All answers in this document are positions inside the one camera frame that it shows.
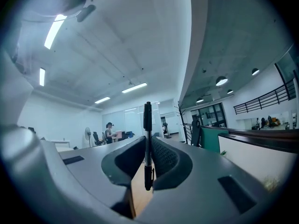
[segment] fluorescent light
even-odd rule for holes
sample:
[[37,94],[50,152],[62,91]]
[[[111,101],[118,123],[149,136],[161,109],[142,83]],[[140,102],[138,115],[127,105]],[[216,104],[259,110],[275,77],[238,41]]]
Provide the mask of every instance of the fluorescent light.
[[43,68],[39,69],[39,84],[41,86],[45,85],[45,73],[46,73],[45,69],[43,69]]
[[57,32],[59,31],[59,29],[60,29],[62,23],[64,22],[64,20],[66,19],[66,17],[67,16],[63,16],[60,14],[55,18],[55,20],[50,28],[50,31],[47,35],[46,41],[45,41],[45,47],[48,48],[49,50],[52,46],[52,43],[54,41],[54,38],[55,38]]
[[197,100],[196,100],[196,103],[199,103],[199,102],[202,102],[204,101],[204,99],[202,97],[199,97]]
[[252,73],[252,75],[256,75],[259,72],[259,70],[256,70],[255,72]]
[[130,110],[135,110],[135,109],[137,109],[137,108],[133,108],[133,109],[125,110],[125,111],[130,111]]
[[130,91],[136,90],[138,88],[144,87],[144,86],[147,86],[147,84],[146,83],[142,83],[142,84],[136,85],[136,86],[134,86],[132,88],[129,88],[127,90],[122,91],[122,93],[127,93],[127,92],[130,92]]
[[226,83],[227,81],[228,81],[227,79],[223,79],[223,80],[219,81],[219,82],[216,84],[216,86],[222,85],[222,84]]
[[110,99],[110,97],[106,97],[106,98],[103,98],[103,99],[100,99],[100,100],[96,101],[95,103],[96,103],[96,104],[98,104],[98,103],[102,103],[102,102],[104,102],[104,101],[106,101],[106,100],[109,100],[109,99]]

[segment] concrete ceiling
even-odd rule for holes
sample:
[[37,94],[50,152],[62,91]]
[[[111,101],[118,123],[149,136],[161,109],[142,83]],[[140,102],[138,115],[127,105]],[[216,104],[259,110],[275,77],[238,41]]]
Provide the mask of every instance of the concrete ceiling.
[[[207,95],[205,103],[213,101],[212,96],[228,96],[228,89],[236,92],[253,78],[253,68],[262,72],[291,44],[282,19],[267,0],[208,0],[204,41],[183,107],[195,106],[200,96]],[[221,87],[215,85],[219,76],[228,79]]]
[[[87,0],[85,7],[90,4],[96,10],[81,23],[69,16],[50,50],[44,42],[54,18],[22,23],[17,63],[36,91],[87,106],[109,96],[97,105],[105,108],[146,91],[176,89],[186,56],[180,51],[190,44],[190,0]],[[45,21],[31,13],[25,18]],[[148,87],[122,94],[130,82]]]

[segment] window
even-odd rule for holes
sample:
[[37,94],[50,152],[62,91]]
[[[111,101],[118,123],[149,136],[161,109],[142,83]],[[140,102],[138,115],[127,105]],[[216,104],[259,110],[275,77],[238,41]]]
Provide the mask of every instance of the window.
[[204,126],[227,127],[222,103],[191,111],[193,120],[199,119]]

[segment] black metal railing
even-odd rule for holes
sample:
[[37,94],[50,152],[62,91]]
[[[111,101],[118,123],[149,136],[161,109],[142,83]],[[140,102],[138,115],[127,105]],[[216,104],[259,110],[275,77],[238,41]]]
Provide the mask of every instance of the black metal railing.
[[191,143],[191,139],[192,139],[192,125],[185,123],[184,127],[185,127],[185,131],[186,131],[185,135],[187,137],[186,142],[188,144],[188,141]]
[[[216,115],[217,115],[218,118],[220,118],[220,117],[222,117],[222,112],[221,111],[216,111]],[[206,117],[208,119],[210,119],[210,118],[216,118],[216,115],[215,115],[214,112],[213,113],[206,113]]]
[[263,109],[265,107],[280,104],[283,101],[296,98],[295,85],[293,80],[246,103],[234,106],[235,113],[248,113],[250,111]]

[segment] green partition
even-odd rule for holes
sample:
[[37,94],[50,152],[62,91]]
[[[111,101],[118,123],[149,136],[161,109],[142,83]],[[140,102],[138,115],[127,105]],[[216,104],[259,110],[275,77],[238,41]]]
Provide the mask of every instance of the green partition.
[[220,153],[219,133],[228,133],[227,130],[201,128],[201,146],[204,149]]

